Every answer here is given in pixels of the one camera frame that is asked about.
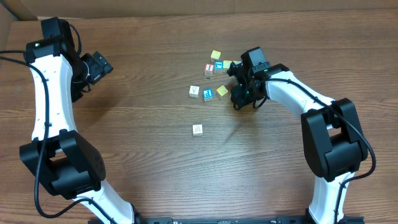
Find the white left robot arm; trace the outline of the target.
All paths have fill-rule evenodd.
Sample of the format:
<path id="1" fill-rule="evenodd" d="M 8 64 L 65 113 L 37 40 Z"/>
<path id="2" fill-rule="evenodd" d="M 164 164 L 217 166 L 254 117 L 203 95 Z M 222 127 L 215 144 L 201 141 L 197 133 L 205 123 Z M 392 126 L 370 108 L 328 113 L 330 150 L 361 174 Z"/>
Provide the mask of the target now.
<path id="1" fill-rule="evenodd" d="M 35 85 L 35 125 L 32 141 L 19 149 L 21 161 L 35 177 L 34 201 L 39 187 L 50 195 L 82 204 L 98 223 L 138 223 L 134 207 L 106 180 L 100 152 L 76 129 L 72 104 L 113 70 L 99 53 L 81 54 L 76 29 L 64 19 L 41 22 L 43 39 L 26 45 L 25 61 Z"/>

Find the green letter wooden block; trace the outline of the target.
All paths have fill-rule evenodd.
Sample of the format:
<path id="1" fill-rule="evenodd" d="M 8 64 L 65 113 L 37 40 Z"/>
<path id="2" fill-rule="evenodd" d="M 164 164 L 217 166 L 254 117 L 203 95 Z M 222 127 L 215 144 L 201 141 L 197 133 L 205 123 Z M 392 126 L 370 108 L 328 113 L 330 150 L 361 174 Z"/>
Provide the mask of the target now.
<path id="1" fill-rule="evenodd" d="M 202 136 L 203 135 L 203 125 L 202 124 L 194 124 L 192 126 L 192 131 L 194 136 Z"/>

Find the yellow mushroom wooden block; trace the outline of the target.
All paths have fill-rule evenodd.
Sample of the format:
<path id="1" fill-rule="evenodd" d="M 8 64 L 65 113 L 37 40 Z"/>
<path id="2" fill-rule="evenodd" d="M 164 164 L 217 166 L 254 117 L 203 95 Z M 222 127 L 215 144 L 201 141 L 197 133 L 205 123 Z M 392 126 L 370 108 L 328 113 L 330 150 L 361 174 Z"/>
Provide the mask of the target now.
<path id="1" fill-rule="evenodd" d="M 219 98 L 223 98 L 229 93 L 229 90 L 224 85 L 221 85 L 216 89 L 216 92 Z"/>

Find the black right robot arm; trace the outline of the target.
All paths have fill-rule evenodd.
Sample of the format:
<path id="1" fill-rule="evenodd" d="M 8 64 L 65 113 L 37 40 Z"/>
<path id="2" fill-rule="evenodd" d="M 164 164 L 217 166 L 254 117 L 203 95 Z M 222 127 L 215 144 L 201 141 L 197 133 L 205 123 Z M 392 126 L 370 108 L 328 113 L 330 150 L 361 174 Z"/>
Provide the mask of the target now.
<path id="1" fill-rule="evenodd" d="M 277 223 L 364 223 L 348 217 L 343 205 L 348 185 L 362 161 L 374 153 L 363 135 L 353 102 L 334 100 L 302 83 L 288 67 L 271 65 L 260 47 L 243 53 L 227 74 L 237 85 L 231 90 L 235 110 L 258 109 L 266 100 L 284 105 L 301 120 L 303 152 L 315 175 L 313 198 L 302 217 L 282 217 Z"/>

